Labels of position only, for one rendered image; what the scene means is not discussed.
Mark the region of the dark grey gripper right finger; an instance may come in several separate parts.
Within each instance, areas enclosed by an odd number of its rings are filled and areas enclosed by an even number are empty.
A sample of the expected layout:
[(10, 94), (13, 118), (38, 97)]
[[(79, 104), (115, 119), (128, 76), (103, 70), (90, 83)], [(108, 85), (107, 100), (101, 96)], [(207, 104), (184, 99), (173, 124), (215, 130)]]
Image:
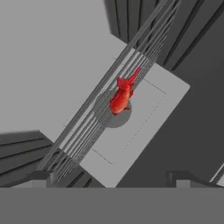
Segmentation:
[(209, 182), (200, 178), (197, 178), (189, 171), (167, 171), (165, 173), (165, 180), (167, 187), (212, 187), (218, 188), (219, 186), (213, 182)]

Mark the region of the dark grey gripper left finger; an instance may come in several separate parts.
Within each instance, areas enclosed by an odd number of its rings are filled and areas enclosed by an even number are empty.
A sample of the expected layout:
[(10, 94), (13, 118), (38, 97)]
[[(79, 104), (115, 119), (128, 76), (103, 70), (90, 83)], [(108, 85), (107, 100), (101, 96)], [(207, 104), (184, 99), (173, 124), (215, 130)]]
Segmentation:
[(50, 177), (49, 171), (34, 171), (14, 184), (12, 188), (47, 188), (51, 184)]

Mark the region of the red fish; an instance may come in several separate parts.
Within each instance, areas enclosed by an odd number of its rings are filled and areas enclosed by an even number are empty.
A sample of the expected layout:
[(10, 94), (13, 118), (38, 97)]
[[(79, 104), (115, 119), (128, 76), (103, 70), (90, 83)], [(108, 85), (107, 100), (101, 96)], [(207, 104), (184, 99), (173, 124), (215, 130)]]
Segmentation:
[(110, 100), (110, 109), (113, 115), (117, 116), (124, 110), (130, 109), (128, 107), (129, 99), (134, 94), (134, 80), (140, 71), (141, 67), (139, 66), (129, 78), (117, 78), (118, 89)]

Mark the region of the dark grey oven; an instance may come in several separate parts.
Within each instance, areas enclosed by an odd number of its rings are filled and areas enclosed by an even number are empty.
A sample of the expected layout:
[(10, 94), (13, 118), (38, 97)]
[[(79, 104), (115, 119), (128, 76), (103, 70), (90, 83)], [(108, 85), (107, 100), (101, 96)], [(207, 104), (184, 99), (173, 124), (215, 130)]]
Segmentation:
[[(0, 0), (0, 187), (33, 173), (157, 0)], [(224, 161), (224, 0), (182, 0), (155, 64), (190, 85), (117, 187)], [(78, 166), (61, 181), (104, 186)]]

